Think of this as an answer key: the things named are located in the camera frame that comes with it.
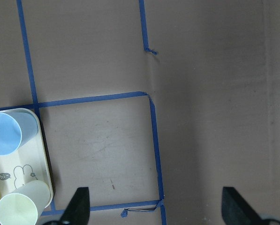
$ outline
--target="blue painter's tape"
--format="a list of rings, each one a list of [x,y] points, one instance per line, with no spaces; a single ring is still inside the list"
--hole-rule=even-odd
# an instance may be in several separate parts
[[[17,108],[33,109],[34,105],[29,104],[29,105],[16,105],[16,106],[9,106],[9,107],[1,107],[0,111],[7,110],[7,109],[17,109]]]
[[[76,104],[76,103],[86,103],[86,102],[94,102],[94,101],[114,100],[114,99],[121,99],[121,98],[132,98],[132,97],[140,97],[140,96],[147,96],[149,98],[149,103],[150,103],[153,145],[154,145],[154,153],[155,153],[155,160],[156,160],[156,168],[157,168],[157,173],[158,173],[158,186],[159,186],[160,200],[146,201],[146,202],[132,202],[132,203],[124,203],[124,204],[105,205],[105,206],[94,206],[94,207],[90,208],[90,211],[126,209],[127,211],[124,211],[125,213],[123,215],[126,214],[126,216],[127,216],[128,211],[145,211],[145,212],[149,211],[147,209],[135,210],[135,209],[128,209],[128,208],[157,205],[156,208],[160,207],[162,225],[166,225],[166,211],[165,211],[165,206],[163,204],[164,189],[163,189],[162,171],[161,171],[160,155],[159,155],[159,141],[158,141],[156,111],[155,111],[154,103],[147,93],[137,91],[137,92],[129,92],[129,93],[122,93],[122,94],[106,95],[106,96],[83,97],[83,98],[74,98],[74,99],[67,99],[67,100],[61,100],[61,101],[44,102],[44,103],[39,103],[38,108],[57,106],[57,105]],[[32,109],[35,106],[33,104],[19,105],[19,106],[0,108],[0,110],[20,108],[20,107]],[[51,203],[51,209],[52,209],[51,211],[44,211],[42,213],[42,216],[57,215],[57,214],[62,214],[64,212],[64,210],[55,210],[54,200]]]
[[[50,208],[51,208],[51,211],[55,211],[55,202],[54,202],[54,199],[52,199],[51,203],[50,203]]]
[[[157,55],[158,53],[155,50],[152,50],[152,49],[149,48],[144,0],[139,0],[139,8],[140,8],[140,17],[141,17],[142,38],[143,38],[144,50],[146,52],[151,52],[152,54]]]
[[[19,14],[19,21],[20,21],[20,27],[21,27],[24,52],[25,52],[25,60],[26,60],[28,77],[29,77],[29,82],[30,82],[32,102],[34,104],[35,114],[40,118],[40,111],[38,108],[37,90],[36,90],[35,79],[33,76],[31,56],[30,56],[30,50],[29,50],[29,44],[28,44],[27,32],[26,32],[26,25],[25,25],[25,19],[24,19],[24,13],[23,13],[23,7],[22,7],[21,0],[17,0],[17,8],[18,8],[18,14]]]
[[[158,202],[158,204],[153,207],[153,208],[149,208],[149,209],[124,209],[121,213],[121,217],[127,217],[128,212],[154,212],[158,207],[161,207],[162,205],[164,205],[163,200],[160,200]]]
[[[121,98],[132,98],[132,97],[140,97],[140,96],[147,96],[147,95],[148,94],[145,92],[136,91],[136,92],[128,92],[128,93],[122,93],[122,94],[114,94],[114,95],[80,97],[80,98],[73,98],[73,99],[66,99],[66,100],[59,100],[59,101],[52,101],[52,102],[43,102],[43,103],[39,103],[38,106],[39,106],[39,108],[44,108],[44,107],[50,107],[50,106],[115,100],[115,99],[121,99]]]
[[[164,199],[164,186],[163,186],[163,176],[160,164],[159,155],[159,139],[158,139],[158,128],[157,128],[157,118],[155,113],[155,106],[152,99],[149,97],[150,112],[151,112],[151,125],[152,125],[152,135],[153,135],[153,145],[154,145],[154,156],[155,163],[158,172],[158,185],[159,185],[159,198]]]
[[[162,225],[167,225],[166,209],[164,205],[160,207],[160,216],[162,218]]]
[[[131,202],[131,203],[123,203],[123,204],[115,204],[115,205],[102,205],[102,206],[93,206],[90,207],[90,211],[101,211],[101,210],[114,210],[114,209],[124,209],[124,208],[131,208],[131,207],[140,207],[140,206],[147,206],[147,205],[155,205],[158,204],[159,200],[153,201],[145,201],[145,202]],[[51,216],[51,215],[58,215],[64,213],[64,210],[51,210],[51,211],[44,211],[42,216]]]

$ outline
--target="light blue cup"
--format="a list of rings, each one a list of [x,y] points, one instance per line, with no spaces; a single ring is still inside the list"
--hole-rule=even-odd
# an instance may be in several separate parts
[[[31,114],[0,112],[0,156],[16,151],[37,132],[37,121]]]

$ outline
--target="tray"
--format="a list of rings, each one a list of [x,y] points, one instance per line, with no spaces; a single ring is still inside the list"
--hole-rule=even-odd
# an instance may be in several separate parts
[[[38,133],[17,151],[10,155],[0,156],[0,198],[32,180],[41,180],[50,188],[51,197],[46,205],[48,207],[53,198],[53,188],[38,117],[33,111],[24,108],[1,112],[32,114],[38,124]]]

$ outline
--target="cardboard surface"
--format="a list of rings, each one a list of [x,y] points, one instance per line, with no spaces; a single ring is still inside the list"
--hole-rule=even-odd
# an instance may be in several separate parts
[[[41,118],[57,210],[77,187],[89,187],[91,206],[159,198],[148,97],[43,108]]]
[[[145,0],[149,44],[158,56],[143,52],[138,1],[23,7],[40,101],[137,90],[152,96],[169,224],[223,225],[224,185],[236,187],[257,212],[280,218],[280,0]],[[0,62],[7,59],[0,106],[31,101],[15,11],[14,3],[0,2],[0,15],[8,15],[0,16]],[[15,39],[7,45],[10,28]],[[70,124],[79,109],[42,110],[46,126],[60,108],[65,114],[55,127]],[[79,127],[68,133],[75,141]],[[45,129],[52,137],[53,129]],[[54,149],[58,140],[48,143]],[[56,171],[60,159],[68,161],[57,153]],[[56,204],[65,203],[56,196]]]
[[[16,2],[0,2],[0,107],[31,103]]]
[[[142,224],[161,224],[160,210],[154,213],[129,213],[128,217],[121,218],[120,214],[123,209],[93,211],[90,214],[90,225],[142,225]],[[41,217],[37,225],[50,221],[51,219],[59,219],[60,216]]]

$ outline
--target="cup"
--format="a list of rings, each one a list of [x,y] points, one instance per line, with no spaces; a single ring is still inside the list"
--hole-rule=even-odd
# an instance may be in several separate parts
[[[0,156],[23,146],[38,132],[37,121],[26,112],[0,112]]]
[[[0,199],[1,225],[35,225],[50,200],[46,183],[33,180]]]

